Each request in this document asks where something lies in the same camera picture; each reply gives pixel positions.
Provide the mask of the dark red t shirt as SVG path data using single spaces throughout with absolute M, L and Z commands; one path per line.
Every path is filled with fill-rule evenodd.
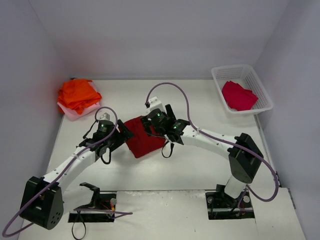
M 126 142 L 126 145 L 136 159 L 162 148 L 165 144 L 164 138 L 150 136 L 145 132 L 140 117 L 126 121 L 124 125 L 133 133 L 133 137 Z

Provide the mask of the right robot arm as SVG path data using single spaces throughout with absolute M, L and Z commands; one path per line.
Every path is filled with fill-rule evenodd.
M 141 121 L 148 134 L 154 130 L 156 136 L 164 137 L 172 144 L 198 147 L 229 161 L 231 176 L 221 193 L 221 200 L 227 206 L 237 203 L 243 189 L 253 182 L 261 165 L 256 156 L 241 147 L 263 157 L 251 136 L 246 133 L 239 136 L 221 135 L 222 140 L 238 146 L 229 145 L 199 133 L 188 120 L 177 119 L 170 104 L 163 106 L 162 103 L 147 103 L 146 109 L 147 115 L 141 117 Z

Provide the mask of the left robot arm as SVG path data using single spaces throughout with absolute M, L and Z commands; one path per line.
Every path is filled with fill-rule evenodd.
M 61 165 L 42 177 L 31 177 L 24 189 L 19 216 L 47 230 L 53 229 L 65 213 L 77 209 L 94 210 L 100 206 L 100 188 L 90 183 L 67 190 L 89 166 L 112 153 L 134 134 L 121 120 L 99 120 L 91 138 L 83 137 L 75 152 Z

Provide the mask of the pink folded t shirt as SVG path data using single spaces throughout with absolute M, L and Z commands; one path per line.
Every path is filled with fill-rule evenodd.
M 58 103 L 57 101 L 57 105 L 58 105 L 58 109 L 60 110 L 60 112 L 62 112 L 63 114 L 65 114 L 65 116 L 70 120 L 70 121 L 75 121 L 77 119 L 79 119 L 80 117 L 83 117 L 89 113 L 91 113 L 94 110 L 97 110 L 101 105 L 100 102 L 94 104 L 93 106 L 89 107 L 88 109 L 86 109 L 82 114 L 77 114 L 74 110 L 70 110 L 66 107 L 63 107 L 60 103 Z

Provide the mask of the orange folded t shirt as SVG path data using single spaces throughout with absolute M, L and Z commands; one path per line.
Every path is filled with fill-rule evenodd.
M 75 111 L 78 115 L 102 99 L 90 79 L 72 79 L 63 83 L 58 90 L 57 102 L 63 107 Z

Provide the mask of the red t shirt in basket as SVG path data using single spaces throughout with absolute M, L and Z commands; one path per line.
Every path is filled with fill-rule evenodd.
M 237 111 L 251 110 L 259 100 L 251 90 L 233 81 L 227 81 L 221 92 L 227 105 Z

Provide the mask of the white plastic basket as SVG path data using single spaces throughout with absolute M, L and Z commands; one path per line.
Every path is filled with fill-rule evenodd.
M 273 108 L 273 102 L 264 88 L 254 68 L 248 64 L 218 66 L 211 69 L 211 75 L 217 88 L 224 110 L 230 115 L 257 115 Z M 222 89 L 226 82 L 231 81 L 251 90 L 258 100 L 250 110 L 237 111 L 228 106 Z

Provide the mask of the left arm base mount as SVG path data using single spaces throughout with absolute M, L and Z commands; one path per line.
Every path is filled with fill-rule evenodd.
M 83 240 L 85 238 L 87 233 L 86 223 L 113 223 L 116 218 L 114 213 L 102 212 L 102 210 L 112 212 L 116 210 L 117 194 L 115 192 L 101 193 L 99 187 L 87 182 L 81 183 L 80 186 L 93 191 L 90 203 L 80 206 L 81 209 L 89 209 L 92 211 L 76 210 L 69 213 L 68 222 L 72 223 L 71 234 L 75 240 Z M 77 237 L 74 233 L 75 223 L 80 223 L 84 227 L 82 237 Z

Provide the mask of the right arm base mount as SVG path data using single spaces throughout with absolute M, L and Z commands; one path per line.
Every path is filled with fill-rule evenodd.
M 205 192 L 205 201 L 209 220 L 254 219 L 252 201 L 245 189 L 234 199 L 225 192 L 225 185 L 216 185 L 214 191 Z

